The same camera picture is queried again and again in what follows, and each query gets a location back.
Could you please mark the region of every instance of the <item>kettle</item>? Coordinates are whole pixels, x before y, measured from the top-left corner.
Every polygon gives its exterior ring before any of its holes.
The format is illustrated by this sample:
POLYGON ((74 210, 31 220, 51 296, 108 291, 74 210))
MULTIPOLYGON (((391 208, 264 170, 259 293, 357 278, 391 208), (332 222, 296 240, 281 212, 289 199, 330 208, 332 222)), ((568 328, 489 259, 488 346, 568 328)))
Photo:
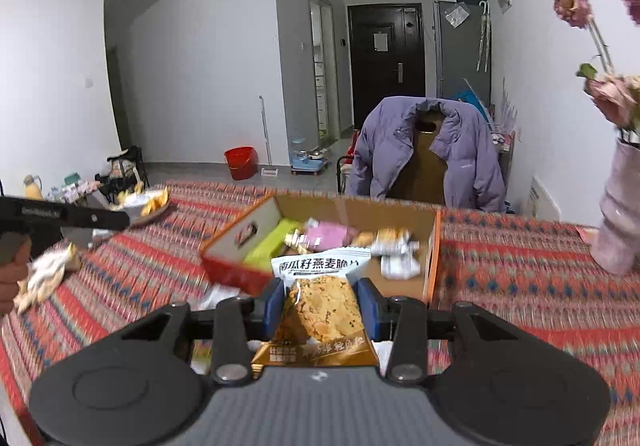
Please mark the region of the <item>kettle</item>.
POLYGON ((27 175, 24 178, 23 183, 24 193, 28 199, 34 199, 37 201, 42 200, 42 181, 38 175, 35 177, 33 175, 27 175))

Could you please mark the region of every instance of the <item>finger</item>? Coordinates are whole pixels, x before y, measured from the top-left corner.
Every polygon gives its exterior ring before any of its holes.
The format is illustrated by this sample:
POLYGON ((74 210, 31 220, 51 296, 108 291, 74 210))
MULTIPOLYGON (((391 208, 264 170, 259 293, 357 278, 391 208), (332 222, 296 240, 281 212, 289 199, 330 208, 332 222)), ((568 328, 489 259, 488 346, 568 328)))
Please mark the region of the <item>finger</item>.
POLYGON ((17 283, 0 283, 0 302, 13 300, 18 292, 20 287, 17 283))
POLYGON ((31 238, 27 236, 25 242, 15 252, 14 262, 18 265, 26 265, 31 257, 31 238))
POLYGON ((0 315, 9 314, 14 310, 14 302, 12 301, 1 301, 0 302, 0 315))
POLYGON ((18 265, 16 263, 8 263, 0 267, 0 284, 15 283, 18 280, 27 278, 29 270, 26 265, 18 265))

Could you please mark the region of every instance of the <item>pink vase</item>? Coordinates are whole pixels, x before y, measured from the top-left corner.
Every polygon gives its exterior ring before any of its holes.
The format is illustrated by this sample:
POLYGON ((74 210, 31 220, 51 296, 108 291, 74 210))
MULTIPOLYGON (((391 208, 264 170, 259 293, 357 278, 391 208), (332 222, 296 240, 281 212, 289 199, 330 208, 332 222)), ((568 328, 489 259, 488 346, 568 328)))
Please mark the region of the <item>pink vase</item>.
POLYGON ((640 150, 620 140, 600 210, 604 220, 591 256, 607 272, 626 274, 640 251, 640 150))

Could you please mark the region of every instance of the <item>striped tablecloth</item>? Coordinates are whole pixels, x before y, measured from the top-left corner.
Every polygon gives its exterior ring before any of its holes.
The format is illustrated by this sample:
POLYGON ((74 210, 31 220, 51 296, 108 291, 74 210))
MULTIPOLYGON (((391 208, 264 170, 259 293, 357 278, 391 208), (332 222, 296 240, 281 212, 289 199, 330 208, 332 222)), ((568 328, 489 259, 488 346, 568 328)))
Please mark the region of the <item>striped tablecloth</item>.
MULTIPOLYGON (((267 192, 168 187, 172 205, 160 220, 86 253, 48 301, 2 321, 0 375, 34 444, 41 439, 26 401, 43 368, 167 302, 197 301, 209 285, 200 242, 267 192)), ((597 368, 612 399, 598 444, 640 444, 640 275, 601 271, 572 225, 445 209, 436 305, 462 299, 597 368)), ((432 372, 446 368, 446 344, 432 342, 429 361, 432 372)))

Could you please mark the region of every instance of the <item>purple jacket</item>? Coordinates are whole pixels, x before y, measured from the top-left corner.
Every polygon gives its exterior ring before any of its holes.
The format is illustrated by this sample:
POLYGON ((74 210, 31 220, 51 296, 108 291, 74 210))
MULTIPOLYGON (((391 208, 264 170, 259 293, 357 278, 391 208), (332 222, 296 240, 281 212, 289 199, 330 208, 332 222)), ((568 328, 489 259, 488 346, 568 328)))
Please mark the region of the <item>purple jacket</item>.
POLYGON ((414 153, 418 106, 445 115, 431 151, 447 163, 447 206, 503 211, 504 182, 489 127, 475 106, 447 99, 384 98, 366 118, 356 142, 346 194, 386 196, 414 153))

